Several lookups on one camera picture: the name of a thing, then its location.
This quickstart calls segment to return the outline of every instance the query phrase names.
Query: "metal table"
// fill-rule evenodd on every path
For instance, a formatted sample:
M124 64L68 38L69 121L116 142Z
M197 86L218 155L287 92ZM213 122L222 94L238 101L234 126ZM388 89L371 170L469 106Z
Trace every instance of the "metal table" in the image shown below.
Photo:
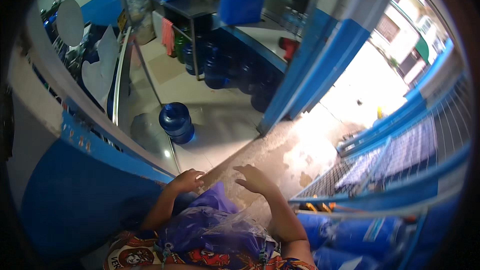
M195 70L195 76L197 77L197 81L200 80L200 77L198 75L197 46L195 43L194 19L216 13L219 2L220 0L172 0L163 2L163 5L166 8L171 9L172 11L190 20L191 38L177 27L172 27L191 41L191 46L193 50L193 69Z

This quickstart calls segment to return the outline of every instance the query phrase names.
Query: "hanging towel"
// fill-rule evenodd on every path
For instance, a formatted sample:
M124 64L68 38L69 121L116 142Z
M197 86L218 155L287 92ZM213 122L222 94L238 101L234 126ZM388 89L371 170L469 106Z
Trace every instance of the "hanging towel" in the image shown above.
M166 47L166 54L171 56L173 53L174 37L172 22L167 18L162 18L162 44Z

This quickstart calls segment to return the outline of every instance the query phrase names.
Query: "table leg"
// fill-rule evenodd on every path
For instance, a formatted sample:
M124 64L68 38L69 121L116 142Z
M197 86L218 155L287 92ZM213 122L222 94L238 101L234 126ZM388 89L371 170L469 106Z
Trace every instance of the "table leg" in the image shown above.
M200 80L198 76L198 62L197 62L197 45L195 44L195 22L193 19L190 19L190 27L191 27L191 48L193 50L193 69L195 70L195 76L197 77L197 81Z

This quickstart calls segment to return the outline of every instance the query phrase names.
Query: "person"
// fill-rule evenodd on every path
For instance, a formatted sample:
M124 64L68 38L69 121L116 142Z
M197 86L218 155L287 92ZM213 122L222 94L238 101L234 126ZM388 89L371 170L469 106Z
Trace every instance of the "person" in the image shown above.
M171 219L177 195L203 185L197 177L204 172L190 169L165 186L139 231L123 231L112 241L104 270L318 270L307 234L279 188L252 165L233 169L245 177L237 184L265 197L280 243L229 207L223 185L221 194L208 197L210 188ZM229 203L205 204L212 198Z

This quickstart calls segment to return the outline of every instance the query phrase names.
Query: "green awning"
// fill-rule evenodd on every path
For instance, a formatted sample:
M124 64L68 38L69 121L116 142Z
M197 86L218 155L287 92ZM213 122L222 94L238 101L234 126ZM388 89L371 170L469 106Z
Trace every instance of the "green awning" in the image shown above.
M420 39L418 39L418 42L415 45L415 49L417 49L418 53L420 54L420 57L422 57L425 63L428 64L428 52L429 52L428 45L422 36L420 36Z

